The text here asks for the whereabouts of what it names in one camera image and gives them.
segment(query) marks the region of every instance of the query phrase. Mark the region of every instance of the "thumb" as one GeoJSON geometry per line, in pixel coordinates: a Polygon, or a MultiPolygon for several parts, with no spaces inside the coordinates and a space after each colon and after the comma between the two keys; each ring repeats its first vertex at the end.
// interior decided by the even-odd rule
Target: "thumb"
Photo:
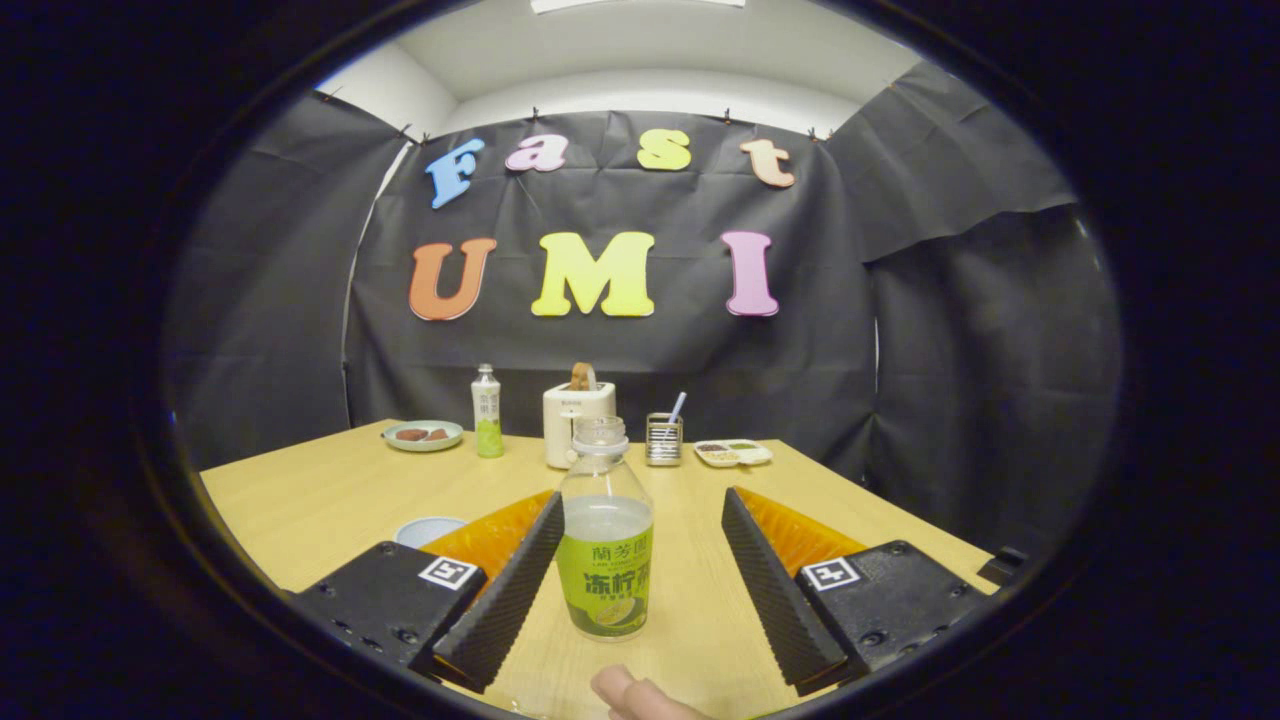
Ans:
{"type": "Polygon", "coordinates": [[[631,683],[622,700],[637,720],[710,720],[692,707],[671,700],[649,679],[631,683]]]}

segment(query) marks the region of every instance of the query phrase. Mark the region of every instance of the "white bowl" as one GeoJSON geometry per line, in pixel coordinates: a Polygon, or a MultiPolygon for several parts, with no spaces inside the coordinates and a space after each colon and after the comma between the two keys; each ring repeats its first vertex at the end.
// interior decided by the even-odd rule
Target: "white bowl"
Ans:
{"type": "Polygon", "coordinates": [[[413,420],[412,423],[401,423],[398,425],[392,425],[383,430],[383,439],[387,445],[392,447],[398,447],[399,450],[407,450],[410,452],[431,452],[434,450],[444,450],[445,447],[453,447],[462,442],[462,425],[457,423],[449,423],[448,420],[413,420]],[[401,430],[435,430],[443,428],[447,437],[443,439],[397,439],[396,433],[401,430]]]}
{"type": "Polygon", "coordinates": [[[457,518],[419,518],[417,520],[404,523],[401,529],[396,530],[396,537],[392,539],[417,548],[452,533],[462,525],[466,525],[466,523],[457,518]]]}

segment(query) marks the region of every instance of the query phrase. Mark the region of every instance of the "white dish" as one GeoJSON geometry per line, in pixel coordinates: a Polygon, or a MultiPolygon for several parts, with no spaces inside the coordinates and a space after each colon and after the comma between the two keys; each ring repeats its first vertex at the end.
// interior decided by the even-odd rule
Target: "white dish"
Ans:
{"type": "Polygon", "coordinates": [[[763,465],[773,452],[754,439],[703,439],[694,443],[694,452],[712,468],[763,465]]]}
{"type": "Polygon", "coordinates": [[[462,442],[462,425],[457,423],[449,423],[445,420],[413,420],[412,423],[401,423],[398,425],[392,425],[383,430],[383,439],[387,445],[392,447],[398,447],[399,450],[407,450],[410,452],[431,452],[435,450],[444,450],[445,447],[453,447],[462,442]],[[401,430],[436,430],[443,429],[447,434],[440,439],[399,439],[396,433],[401,430]]]}
{"type": "Polygon", "coordinates": [[[443,538],[462,525],[466,525],[466,523],[457,518],[419,518],[417,520],[404,523],[401,529],[396,530],[396,537],[392,539],[401,544],[420,548],[431,541],[443,538]]]}

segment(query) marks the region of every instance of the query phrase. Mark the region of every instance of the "toaster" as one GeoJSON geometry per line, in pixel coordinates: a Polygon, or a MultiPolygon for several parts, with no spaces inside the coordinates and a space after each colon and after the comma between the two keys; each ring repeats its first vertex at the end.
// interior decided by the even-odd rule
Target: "toaster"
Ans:
{"type": "Polygon", "coordinates": [[[573,462],[573,421],[577,418],[605,418],[618,414],[613,383],[591,383],[595,389],[568,389],[559,384],[543,393],[543,441],[547,464],[568,469],[573,462]]]}

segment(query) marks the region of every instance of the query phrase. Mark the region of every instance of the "finger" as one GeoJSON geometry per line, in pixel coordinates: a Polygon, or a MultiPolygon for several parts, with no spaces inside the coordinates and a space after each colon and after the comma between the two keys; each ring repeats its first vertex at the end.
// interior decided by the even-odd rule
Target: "finger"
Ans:
{"type": "Polygon", "coordinates": [[[667,697],[653,680],[645,679],[622,693],[627,710],[639,720],[708,720],[705,715],[667,697]]]}
{"type": "Polygon", "coordinates": [[[591,678],[591,689],[600,696],[600,700],[609,703],[609,707],[626,714],[627,703],[623,700],[623,693],[635,682],[636,679],[627,671],[626,665],[609,665],[591,678]]]}

